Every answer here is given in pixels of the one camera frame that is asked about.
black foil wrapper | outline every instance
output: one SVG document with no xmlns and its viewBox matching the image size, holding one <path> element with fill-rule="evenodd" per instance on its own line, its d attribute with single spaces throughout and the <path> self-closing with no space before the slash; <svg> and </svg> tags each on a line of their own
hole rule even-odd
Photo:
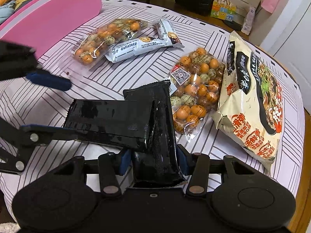
<svg viewBox="0 0 311 233">
<path fill-rule="evenodd" d="M 123 91 L 126 101 L 155 101 L 154 133 L 150 150 L 132 151 L 134 187 L 172 187 L 185 181 L 177 163 L 177 145 L 169 98 L 170 81 L 160 81 Z"/>
<path fill-rule="evenodd" d="M 71 104 L 64 127 L 81 132 L 80 141 L 150 150 L 155 102 L 77 100 Z"/>
</svg>

qr code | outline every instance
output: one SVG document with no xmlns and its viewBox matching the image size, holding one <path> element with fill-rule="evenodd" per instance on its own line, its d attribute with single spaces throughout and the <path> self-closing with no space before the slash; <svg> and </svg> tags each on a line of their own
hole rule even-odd
<svg viewBox="0 0 311 233">
<path fill-rule="evenodd" d="M 190 73 L 183 70 L 182 68 L 178 68 L 171 73 L 171 76 L 177 81 L 179 85 L 181 85 L 190 78 Z"/>
</svg>

white snack wrapper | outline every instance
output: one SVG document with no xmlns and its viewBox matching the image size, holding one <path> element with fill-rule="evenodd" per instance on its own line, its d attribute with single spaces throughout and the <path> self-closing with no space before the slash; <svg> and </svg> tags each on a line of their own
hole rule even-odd
<svg viewBox="0 0 311 233">
<path fill-rule="evenodd" d="M 106 58 L 112 63 L 117 63 L 161 47 L 172 46 L 174 48 L 184 48 L 171 22 L 159 20 L 153 23 L 153 25 L 158 31 L 159 38 L 145 36 L 119 43 L 109 49 L 105 55 Z"/>
</svg>

towel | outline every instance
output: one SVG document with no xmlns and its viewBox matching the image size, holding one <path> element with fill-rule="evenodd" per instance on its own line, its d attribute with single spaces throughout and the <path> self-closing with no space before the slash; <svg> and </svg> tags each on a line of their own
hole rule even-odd
<svg viewBox="0 0 311 233">
<path fill-rule="evenodd" d="M 0 24 L 7 20 L 14 13 L 15 1 L 12 0 L 5 5 L 0 6 Z"/>
</svg>

orange egg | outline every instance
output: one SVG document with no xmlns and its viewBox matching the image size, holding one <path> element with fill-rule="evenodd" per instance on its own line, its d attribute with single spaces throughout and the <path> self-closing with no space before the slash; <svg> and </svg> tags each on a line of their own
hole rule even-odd
<svg viewBox="0 0 311 233">
<path fill-rule="evenodd" d="M 185 87 L 185 93 L 187 95 L 195 96 L 196 91 L 197 91 L 197 88 L 194 85 L 189 84 Z"/>
<path fill-rule="evenodd" d="M 101 37 L 106 37 L 110 34 L 110 31 L 104 31 L 104 32 L 100 32 L 98 33 L 98 35 L 100 35 Z"/>
<path fill-rule="evenodd" d="M 176 111 L 176 117 L 179 120 L 186 120 L 188 115 L 190 114 L 190 107 L 187 105 L 181 106 L 177 111 Z"/>
<path fill-rule="evenodd" d="M 206 93 L 207 93 L 207 87 L 204 84 L 201 84 L 197 91 L 198 96 L 205 96 Z"/>
<path fill-rule="evenodd" d="M 195 128 L 197 124 L 199 123 L 199 118 L 196 115 L 189 115 L 186 119 L 187 126 Z"/>
<path fill-rule="evenodd" d="M 96 48 L 94 48 L 94 47 L 91 48 L 91 49 L 89 50 L 89 52 L 90 52 L 90 54 L 92 55 L 93 58 L 98 58 L 99 55 L 100 55 L 99 50 L 96 49 Z"/>
<path fill-rule="evenodd" d="M 84 52 L 83 49 L 78 49 L 78 50 L 76 50 L 76 52 L 75 52 L 75 57 L 76 57 L 76 58 L 79 58 L 80 54 L 83 53 L 83 52 Z"/>
<path fill-rule="evenodd" d="M 199 47 L 196 52 L 199 54 L 199 55 L 205 55 L 206 54 L 206 50 L 203 48 L 203 47 Z"/>
<path fill-rule="evenodd" d="M 206 99 L 212 104 L 217 102 L 218 98 L 219 98 L 219 95 L 214 92 L 207 92 L 206 94 Z"/>
<path fill-rule="evenodd" d="M 117 27 L 117 25 L 114 24 L 114 23 L 108 25 L 108 29 L 109 29 L 109 30 L 114 30 L 116 27 Z"/>
<path fill-rule="evenodd" d="M 207 89 L 210 92 L 216 93 L 218 91 L 218 89 L 219 89 L 219 84 L 217 82 L 215 82 L 214 80 L 210 80 L 207 83 Z"/>
<path fill-rule="evenodd" d="M 83 63 L 85 63 L 85 64 L 90 64 L 90 63 L 93 62 L 93 58 L 92 58 L 92 56 L 90 54 L 84 55 L 82 57 L 82 60 L 83 60 Z"/>
<path fill-rule="evenodd" d="M 210 61 L 210 68 L 216 70 L 219 66 L 219 62 L 217 59 L 211 59 Z"/>
<path fill-rule="evenodd" d="M 191 59 L 187 56 L 182 56 L 179 61 L 185 66 L 189 66 L 189 64 L 191 63 Z"/>
<path fill-rule="evenodd" d="M 138 31 L 138 30 L 140 29 L 139 23 L 132 23 L 132 24 L 130 25 L 130 29 L 131 29 L 132 31 Z"/>
<path fill-rule="evenodd" d="M 202 79 L 197 74 L 192 74 L 190 76 L 190 84 L 200 85 L 202 82 Z"/>
<path fill-rule="evenodd" d="M 206 63 L 202 63 L 200 66 L 200 72 L 202 74 L 207 74 L 209 69 L 210 69 L 210 67 Z"/>
<path fill-rule="evenodd" d="M 191 107 L 191 114 L 196 115 L 198 118 L 203 118 L 206 115 L 206 108 L 200 105 L 193 105 Z"/>
</svg>

